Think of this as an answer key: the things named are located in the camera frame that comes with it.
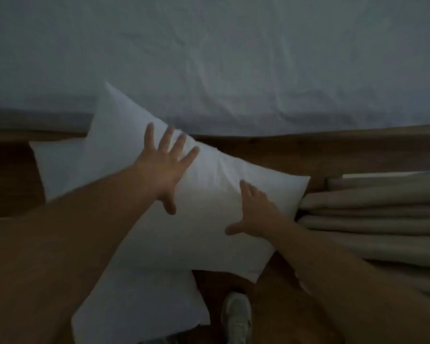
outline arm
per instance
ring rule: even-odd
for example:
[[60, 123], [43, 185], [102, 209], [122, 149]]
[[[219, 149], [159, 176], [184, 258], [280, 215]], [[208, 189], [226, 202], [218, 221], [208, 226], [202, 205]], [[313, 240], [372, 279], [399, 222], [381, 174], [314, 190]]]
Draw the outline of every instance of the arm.
[[194, 161], [181, 161], [185, 136], [158, 149], [153, 125], [129, 168], [0, 225], [0, 343], [47, 343], [94, 287], [116, 248], [155, 200], [175, 214], [176, 184]]
[[241, 182], [243, 219], [226, 229], [268, 239], [321, 302], [345, 339], [430, 343], [430, 303], [337, 244], [287, 220], [266, 195]]

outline shoe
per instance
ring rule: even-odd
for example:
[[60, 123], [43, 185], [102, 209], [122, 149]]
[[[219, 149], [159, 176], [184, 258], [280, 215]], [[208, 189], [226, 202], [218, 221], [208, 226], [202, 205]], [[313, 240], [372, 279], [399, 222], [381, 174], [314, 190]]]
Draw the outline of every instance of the shoe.
[[252, 334], [252, 307], [248, 297], [231, 292], [221, 311], [221, 323], [228, 344], [249, 344]]

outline mattress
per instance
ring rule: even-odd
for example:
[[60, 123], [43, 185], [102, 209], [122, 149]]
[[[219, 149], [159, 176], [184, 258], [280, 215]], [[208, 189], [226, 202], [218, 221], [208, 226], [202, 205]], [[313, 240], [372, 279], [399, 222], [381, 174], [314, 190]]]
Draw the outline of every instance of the mattress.
[[192, 134], [430, 124], [430, 0], [0, 0], [0, 128], [87, 131], [104, 80]]

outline white pillow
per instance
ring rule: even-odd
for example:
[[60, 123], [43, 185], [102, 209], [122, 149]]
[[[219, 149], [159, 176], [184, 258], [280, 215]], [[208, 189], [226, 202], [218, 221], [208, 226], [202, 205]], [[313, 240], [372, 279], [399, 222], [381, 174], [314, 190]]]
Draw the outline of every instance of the white pillow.
[[[131, 165], [143, 149], [149, 122], [155, 124], [157, 145], [166, 123], [106, 83], [68, 189]], [[178, 134], [174, 133], [171, 145]], [[187, 138], [183, 153], [195, 145], [201, 151], [177, 186], [177, 214], [166, 214], [162, 204], [155, 202], [121, 243], [111, 263], [232, 272], [255, 282], [274, 248], [266, 240], [246, 234], [225, 235], [225, 227], [242, 218], [239, 181], [257, 185], [282, 212], [294, 217], [309, 177], [258, 167], [192, 138]]]
[[[46, 200], [63, 194], [82, 139], [30, 143]], [[135, 344], [210, 324], [192, 272], [108, 268], [72, 318], [78, 344]]]

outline wooden floor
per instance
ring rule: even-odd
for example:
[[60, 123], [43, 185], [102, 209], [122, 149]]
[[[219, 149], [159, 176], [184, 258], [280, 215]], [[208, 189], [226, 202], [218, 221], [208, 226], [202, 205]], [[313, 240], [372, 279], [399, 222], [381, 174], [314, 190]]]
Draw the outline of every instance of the wooden floor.
[[[44, 202], [35, 161], [24, 139], [28, 135], [13, 138], [13, 142], [0, 138], [0, 217], [19, 215]], [[344, 173], [430, 169], [430, 129], [199, 139], [264, 167], [311, 175], [310, 190], [323, 188], [325, 177]], [[182, 343], [223, 343], [220, 310], [224, 297], [233, 289], [246, 292], [252, 302], [255, 344], [343, 342], [325, 312], [300, 289], [292, 269], [278, 254], [255, 285], [225, 273], [197, 271], [194, 275], [212, 325], [181, 334]], [[71, 341], [67, 324], [58, 342]]]

